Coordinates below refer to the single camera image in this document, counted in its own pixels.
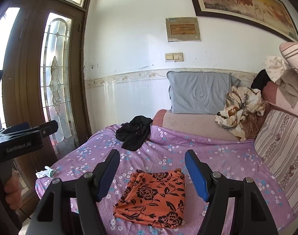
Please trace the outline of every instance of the orange floral cloth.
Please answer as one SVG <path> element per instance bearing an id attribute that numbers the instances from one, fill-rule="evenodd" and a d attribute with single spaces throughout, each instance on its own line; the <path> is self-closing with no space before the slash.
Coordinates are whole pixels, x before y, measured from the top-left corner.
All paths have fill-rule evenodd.
<path id="1" fill-rule="evenodd" d="M 181 169 L 162 173 L 136 170 L 114 205 L 117 218 L 159 228 L 176 228 L 183 220 L 185 175 Z"/>

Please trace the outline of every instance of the pink striped pillow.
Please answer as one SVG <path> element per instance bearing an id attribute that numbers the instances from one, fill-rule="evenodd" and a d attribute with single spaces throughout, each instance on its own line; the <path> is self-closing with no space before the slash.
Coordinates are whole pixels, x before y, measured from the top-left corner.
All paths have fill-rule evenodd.
<path id="1" fill-rule="evenodd" d="M 298 42 L 284 42 L 280 51 L 289 65 L 298 73 Z"/>

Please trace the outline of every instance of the floral blanket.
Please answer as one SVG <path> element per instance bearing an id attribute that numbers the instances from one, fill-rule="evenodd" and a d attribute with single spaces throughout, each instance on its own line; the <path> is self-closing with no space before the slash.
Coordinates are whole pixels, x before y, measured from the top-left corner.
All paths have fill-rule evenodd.
<path id="1" fill-rule="evenodd" d="M 109 189 L 108 195 L 98 203 L 102 221 L 109 235 L 194 235 L 197 234 L 205 216 L 208 204 L 197 196 L 187 172 L 184 155 L 193 149 L 200 161 L 207 163 L 213 171 L 219 171 L 227 178 L 243 180 L 252 177 L 265 198 L 278 229 L 287 226 L 295 215 L 274 176 L 257 155 L 254 140 L 228 142 L 196 135 L 184 134 L 158 126 L 151 126 L 150 141 L 145 141 L 135 152 L 122 149 L 122 142 L 115 138 L 120 125 L 112 125 L 94 134 L 84 145 L 57 161 L 52 168 L 55 177 L 63 181 L 79 178 L 87 171 L 93 171 L 97 163 L 106 159 L 112 149 L 120 152 L 120 165 Z M 185 174 L 184 218 L 179 228 L 156 228 L 131 223 L 113 216 L 115 205 L 125 191 L 131 174 L 137 169 L 145 172 L 167 172 L 180 168 Z M 51 182 L 44 177 L 36 182 L 36 191 L 41 198 Z M 229 234 L 233 199 L 230 199 L 222 234 Z M 78 212 L 76 199 L 71 199 L 71 208 Z"/>

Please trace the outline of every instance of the painting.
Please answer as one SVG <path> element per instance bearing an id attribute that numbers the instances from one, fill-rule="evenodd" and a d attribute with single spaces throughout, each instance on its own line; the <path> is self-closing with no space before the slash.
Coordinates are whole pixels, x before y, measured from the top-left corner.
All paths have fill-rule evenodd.
<path id="1" fill-rule="evenodd" d="M 298 42 L 296 26 L 280 0 L 192 0 L 197 16 L 214 16 L 251 24 Z"/>

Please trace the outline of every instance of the brown cloth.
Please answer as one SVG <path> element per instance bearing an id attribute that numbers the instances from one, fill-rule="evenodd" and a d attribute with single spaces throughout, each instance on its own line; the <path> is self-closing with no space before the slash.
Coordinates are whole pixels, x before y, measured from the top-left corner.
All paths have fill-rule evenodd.
<path id="1" fill-rule="evenodd" d="M 266 102 L 266 108 L 263 116 L 257 116 L 257 113 L 250 113 L 249 116 L 242 120 L 240 124 L 245 132 L 246 139 L 255 139 L 270 112 L 271 106 Z"/>
<path id="2" fill-rule="evenodd" d="M 276 81 L 284 98 L 294 109 L 298 101 L 298 74 L 293 70 L 286 70 Z"/>

